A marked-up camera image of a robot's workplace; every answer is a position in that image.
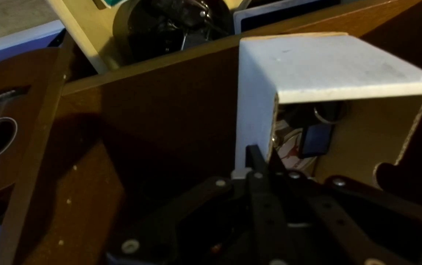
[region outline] wooden board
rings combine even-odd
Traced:
[[[47,153],[47,157],[56,159],[57,163],[49,165],[59,166],[65,156],[57,152],[59,141],[51,144],[56,147],[50,146],[50,150],[56,150]],[[40,241],[34,241],[37,244],[31,249],[24,249],[28,253],[25,259],[19,259],[25,265],[103,263],[106,238],[112,233],[113,216],[124,199],[122,184],[103,143],[90,146],[63,175],[51,174],[59,172],[53,168],[44,168],[43,172],[51,178],[50,185],[44,185],[38,194],[43,208],[49,205],[49,209],[43,210],[47,215],[32,212],[35,218],[28,222],[29,233],[38,235]],[[40,227],[40,219],[50,225]]]
[[[221,71],[221,56],[203,56],[187,65],[63,96],[62,103],[99,115],[104,144],[124,159],[165,160],[188,168],[196,177],[229,174],[237,59],[231,51],[223,57],[228,60],[225,71]]]

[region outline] bolt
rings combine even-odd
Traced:
[[[346,185],[346,181],[343,178],[335,178],[332,180],[332,182],[338,187],[344,187]]]
[[[271,137],[271,143],[273,144],[273,146],[279,146],[279,138],[278,137]]]
[[[254,178],[263,178],[265,175],[262,172],[254,172]]]
[[[125,255],[132,255],[132,253],[135,253],[138,249],[140,249],[140,241],[138,241],[138,240],[131,238],[131,240],[125,240],[125,241],[122,243],[122,252],[124,252]]]
[[[215,185],[216,185],[216,187],[225,187],[225,185],[226,185],[226,181],[218,180],[218,181],[215,181]]]
[[[290,171],[288,177],[293,178],[293,180],[298,180],[298,178],[301,178],[301,174],[297,172],[297,171]]]
[[[285,261],[282,261],[282,259],[272,259],[269,262],[269,265],[288,265],[288,263]]]
[[[365,265],[385,265],[382,261],[379,259],[366,259],[366,262],[363,262]]]

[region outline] wooden surface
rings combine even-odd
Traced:
[[[0,263],[12,263],[35,188],[44,146],[63,82],[59,49],[26,53],[0,63],[0,91],[29,85],[28,96],[7,103],[1,115],[19,124],[12,147],[0,156],[0,188],[15,181],[0,231]]]
[[[237,66],[231,63],[232,68],[222,72],[222,57],[201,59],[206,63],[188,62],[125,78],[103,90],[65,96],[59,107],[69,103],[78,106],[78,112],[99,115],[103,141],[118,160],[138,159],[153,165],[156,159],[157,165],[185,165],[198,177],[228,174],[232,169],[228,157],[234,153],[237,84],[235,78],[226,79],[225,85],[212,82],[237,76]]]
[[[0,0],[0,37],[54,19],[44,0]]]
[[[65,129],[59,128],[60,124],[54,125],[54,132]],[[63,160],[62,143],[65,141],[54,138],[53,135],[50,140],[46,159],[59,162]],[[47,187],[51,193],[34,197],[43,202],[43,208],[49,205],[49,210],[43,210],[47,215],[40,216],[37,210],[37,218],[26,222],[29,234],[40,233],[37,235],[41,240],[32,244],[32,249],[25,249],[31,255],[25,259],[19,258],[19,261],[25,265],[103,263],[104,244],[113,231],[115,219],[112,216],[118,213],[124,199],[124,188],[104,146],[100,141],[88,146],[88,150],[84,150],[84,155],[74,160],[74,165],[63,175],[54,175],[59,172],[54,168],[43,169],[43,178],[51,180]]]

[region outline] white box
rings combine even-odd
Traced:
[[[246,146],[272,150],[279,104],[348,100],[315,175],[371,180],[397,163],[422,115],[422,69],[347,34],[244,38],[240,43],[235,169]]]

